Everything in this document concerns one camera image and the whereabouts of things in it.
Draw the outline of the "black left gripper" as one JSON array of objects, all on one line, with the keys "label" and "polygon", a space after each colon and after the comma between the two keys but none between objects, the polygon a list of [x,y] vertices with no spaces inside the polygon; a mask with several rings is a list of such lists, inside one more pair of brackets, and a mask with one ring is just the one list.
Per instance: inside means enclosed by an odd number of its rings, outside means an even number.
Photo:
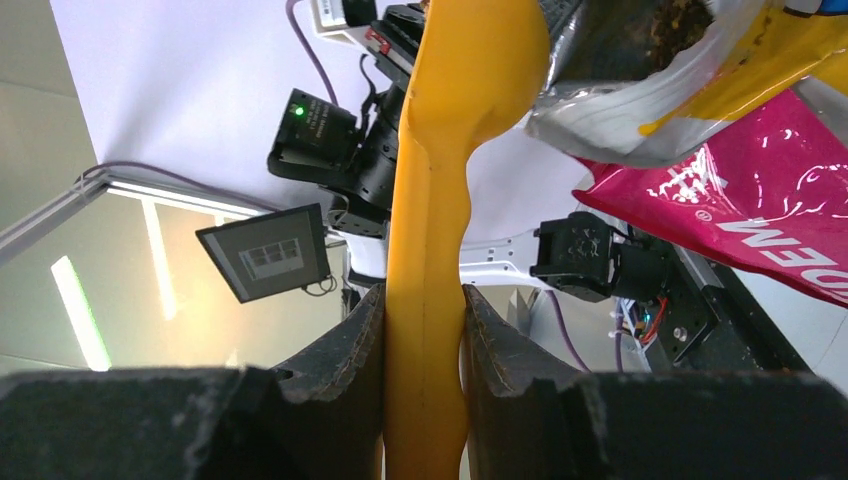
[{"label": "black left gripper", "polygon": [[405,95],[424,30],[424,6],[388,6],[365,31],[359,69],[369,92],[361,107],[361,139],[334,188],[333,205],[369,219],[390,217]]}]

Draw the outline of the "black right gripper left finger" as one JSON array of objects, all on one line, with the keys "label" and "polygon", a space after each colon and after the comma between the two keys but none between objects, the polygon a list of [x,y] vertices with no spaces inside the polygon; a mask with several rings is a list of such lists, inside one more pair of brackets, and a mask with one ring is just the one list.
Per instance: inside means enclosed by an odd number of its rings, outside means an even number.
[{"label": "black right gripper left finger", "polygon": [[385,289],[267,369],[44,370],[1,380],[5,479],[377,479]]}]

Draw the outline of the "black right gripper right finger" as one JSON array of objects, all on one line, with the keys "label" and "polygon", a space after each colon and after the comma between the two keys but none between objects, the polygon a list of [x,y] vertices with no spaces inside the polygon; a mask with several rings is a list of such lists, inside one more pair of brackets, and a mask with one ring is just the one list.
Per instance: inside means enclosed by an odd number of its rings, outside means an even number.
[{"label": "black right gripper right finger", "polygon": [[812,374],[581,372],[466,286],[474,479],[843,479],[847,400]]}]

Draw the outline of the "yellow plastic scoop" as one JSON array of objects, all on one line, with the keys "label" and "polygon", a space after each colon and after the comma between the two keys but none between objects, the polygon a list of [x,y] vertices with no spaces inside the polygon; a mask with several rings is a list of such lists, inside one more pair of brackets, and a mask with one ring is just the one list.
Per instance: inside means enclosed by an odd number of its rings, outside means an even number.
[{"label": "yellow plastic scoop", "polygon": [[549,67],[536,1],[433,1],[406,94],[389,235],[384,427],[390,479],[454,479],[468,414],[459,375],[466,166],[531,108]]}]

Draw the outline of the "printed cat food bag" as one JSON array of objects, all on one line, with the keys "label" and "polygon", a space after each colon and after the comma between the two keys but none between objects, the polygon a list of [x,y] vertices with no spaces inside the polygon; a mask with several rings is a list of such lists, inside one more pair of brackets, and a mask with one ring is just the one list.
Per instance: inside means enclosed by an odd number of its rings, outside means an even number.
[{"label": "printed cat food bag", "polygon": [[528,133],[592,172],[587,205],[734,268],[847,302],[847,5],[707,1],[650,73],[660,1],[545,1]]}]

